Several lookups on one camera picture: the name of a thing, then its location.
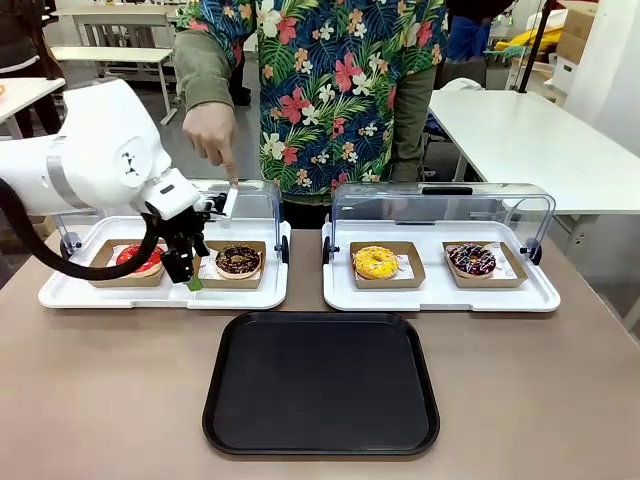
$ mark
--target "brown paper tray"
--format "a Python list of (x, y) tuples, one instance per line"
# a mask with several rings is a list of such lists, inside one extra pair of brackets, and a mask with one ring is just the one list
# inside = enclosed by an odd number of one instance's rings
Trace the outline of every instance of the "brown paper tray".
[[(390, 280), (367, 280), (361, 278), (353, 265), (353, 256), (360, 249), (365, 247), (382, 247), (391, 250), (396, 255), (407, 255), (409, 264), (413, 270), (413, 278)], [(424, 282), (426, 275), (422, 260), (416, 250), (413, 242), (352, 242), (349, 246), (349, 259), (351, 260), (351, 269), (356, 280), (356, 287), (366, 289), (388, 289), (388, 288), (418, 288)]]
[[(113, 256), (113, 247), (117, 247), (118, 245), (139, 245), (142, 242), (141, 239), (118, 239), (118, 240), (107, 240), (104, 242), (104, 245), (100, 247), (98, 253), (93, 260), (89, 264), (90, 267), (106, 267), (107, 263)], [(162, 275), (164, 275), (164, 267), (160, 267), (153, 275), (149, 275), (148, 277), (143, 278), (116, 278), (114, 280), (101, 280), (101, 281), (90, 281), (89, 283), (96, 288), (129, 288), (129, 287), (157, 287), (160, 285), (160, 280), (162, 279)]]
[[(209, 248), (213, 248), (218, 252), (223, 248), (229, 247), (231, 245), (246, 245), (257, 250), (260, 253), (260, 277), (251, 279), (242, 279), (242, 280), (229, 280), (229, 279), (206, 279), (200, 278), (200, 283), (203, 288), (224, 288), (224, 289), (256, 289), (260, 286), (260, 280), (262, 280), (262, 276), (264, 275), (264, 262), (267, 254), (267, 244), (265, 242), (254, 242), (254, 241), (223, 241), (223, 240), (210, 240), (205, 242), (205, 244)], [(193, 274), (195, 277), (198, 277), (198, 273), (200, 272), (200, 260), (201, 257), (196, 257), (193, 261)]]
[(500, 248), (502, 249), (502, 253), (507, 258), (509, 265), (513, 268), (513, 271), (516, 274), (516, 278), (500, 278), (500, 279), (492, 279), (488, 278), (466, 278), (458, 274), (458, 269), (453, 266), (451, 260), (449, 259), (449, 255), (447, 255), (447, 247), (452, 245), (462, 245), (464, 243), (473, 243), (474, 245), (478, 245), (480, 247), (484, 247), (489, 243), (495, 242), (442, 242), (442, 247), (444, 249), (444, 258), (451, 269), (451, 274), (453, 275), (453, 279), (456, 284), (460, 288), (516, 288), (522, 285), (522, 282), (527, 280), (529, 277), (527, 272), (524, 271), (522, 265), (513, 254), (511, 249), (507, 246), (506, 243), (500, 242)]

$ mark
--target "donut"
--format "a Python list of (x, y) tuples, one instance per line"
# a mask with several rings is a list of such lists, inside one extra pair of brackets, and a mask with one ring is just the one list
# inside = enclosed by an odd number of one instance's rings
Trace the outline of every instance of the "donut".
[(448, 252), (457, 274), (465, 278), (486, 278), (496, 268), (496, 257), (483, 247), (466, 243)]
[(388, 280), (398, 273), (398, 257), (386, 248), (365, 247), (356, 252), (353, 265), (367, 280)]
[[(122, 252), (120, 252), (118, 258), (116, 258), (116, 265), (121, 265), (132, 258), (138, 252), (139, 248), (140, 245), (130, 245), (125, 248)], [(157, 273), (162, 268), (162, 259), (160, 256), (163, 253), (164, 250), (162, 250), (160, 247), (154, 248), (151, 257), (149, 257), (149, 260), (147, 260), (144, 265), (142, 265), (138, 270), (130, 273), (125, 278), (144, 278), (150, 277), (154, 273)]]
[(246, 245), (232, 245), (218, 252), (216, 270), (224, 278), (249, 278), (260, 269), (260, 253)]

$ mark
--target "white table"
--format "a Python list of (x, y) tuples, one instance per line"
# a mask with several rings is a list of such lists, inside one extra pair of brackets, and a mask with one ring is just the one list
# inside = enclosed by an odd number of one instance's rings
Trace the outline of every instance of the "white table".
[(57, 90), (65, 84), (63, 78), (4, 78), (0, 80), (5, 92), (0, 95), (0, 123), (7, 122), (13, 138), (22, 138), (15, 114), (36, 100)]
[[(640, 158), (542, 97), (436, 91), (429, 108), (460, 150), (454, 181), (462, 181), (470, 163), (485, 182), (545, 190), (570, 232), (569, 258), (575, 260), (599, 215), (640, 214)], [(636, 313), (640, 318), (640, 301)]]
[(123, 48), (123, 47), (51, 47), (51, 52), (56, 60), (66, 61), (92, 61), (92, 62), (127, 62), (127, 63), (154, 63), (158, 69), (158, 78), (162, 87), (162, 98), (166, 110), (165, 117), (160, 121), (167, 125), (176, 114), (177, 109), (171, 108), (169, 92), (165, 80), (163, 63), (171, 58), (171, 48)]
[(82, 45), (80, 26), (84, 26), (90, 46), (123, 46), (119, 45), (111, 27), (119, 26), (130, 29), (129, 39), (133, 47), (155, 48), (155, 41), (150, 27), (164, 27), (170, 41), (174, 34), (170, 26), (178, 19), (177, 5), (85, 5), (57, 10), (52, 15), (71, 17), (76, 28), (78, 40)]

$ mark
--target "black cable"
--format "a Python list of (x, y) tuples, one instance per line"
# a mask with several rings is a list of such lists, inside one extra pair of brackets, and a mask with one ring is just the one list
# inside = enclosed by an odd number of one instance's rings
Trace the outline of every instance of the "black cable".
[(129, 275), (144, 265), (158, 244), (158, 236), (154, 233), (151, 224), (152, 217), (143, 215), (147, 229), (140, 243), (140, 248), (133, 257), (113, 267), (85, 267), (65, 260), (47, 247), (34, 230), (33, 225), (31, 225), (20, 197), (15, 190), (1, 178), (0, 210), (4, 212), (13, 231), (34, 257), (58, 272), (83, 280), (113, 280)]
[(520, 82), (518, 93), (527, 93), (527, 84), (529, 83), (529, 77), (531, 76), (531, 72), (533, 71), (533, 65), (536, 63), (538, 50), (540, 50), (540, 44), (542, 43), (542, 37), (544, 36), (544, 29), (547, 26), (547, 20), (549, 19), (549, 15), (551, 14), (551, 3), (551, 0), (546, 0), (544, 7), (542, 7), (542, 14), (540, 15), (540, 25), (538, 25), (538, 32), (536, 33), (536, 38), (533, 41), (531, 52), (529, 52), (529, 61), (527, 62), (527, 66), (524, 69), (524, 75), (522, 76), (522, 81)]

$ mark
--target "person in background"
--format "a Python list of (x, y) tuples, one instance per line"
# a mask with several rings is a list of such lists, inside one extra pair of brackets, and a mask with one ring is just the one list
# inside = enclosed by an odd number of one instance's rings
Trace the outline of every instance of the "person in background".
[[(43, 12), (43, 0), (0, 0), (0, 79), (48, 76), (36, 47), (42, 38)], [(62, 123), (53, 97), (46, 95), (33, 106), (45, 131), (57, 133)], [(29, 108), (15, 117), (22, 135), (33, 137)]]
[(183, 130), (235, 178), (229, 79), (257, 29), (262, 174), (292, 226), (319, 227), (341, 183), (417, 180), (444, 16), (444, 0), (192, 1), (175, 42)]
[(491, 22), (512, 3), (513, 0), (447, 0), (450, 32), (447, 60), (466, 62), (484, 57)]

